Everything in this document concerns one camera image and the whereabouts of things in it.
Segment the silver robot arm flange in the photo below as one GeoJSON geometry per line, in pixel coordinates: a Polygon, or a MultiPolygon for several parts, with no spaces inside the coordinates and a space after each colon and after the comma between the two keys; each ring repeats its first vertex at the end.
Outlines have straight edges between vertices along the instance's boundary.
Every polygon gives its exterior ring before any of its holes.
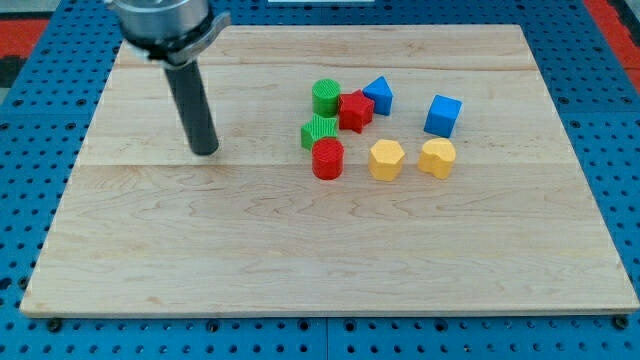
{"type": "Polygon", "coordinates": [[[106,0],[121,33],[140,56],[166,68],[194,62],[231,25],[208,0],[106,0]]]}

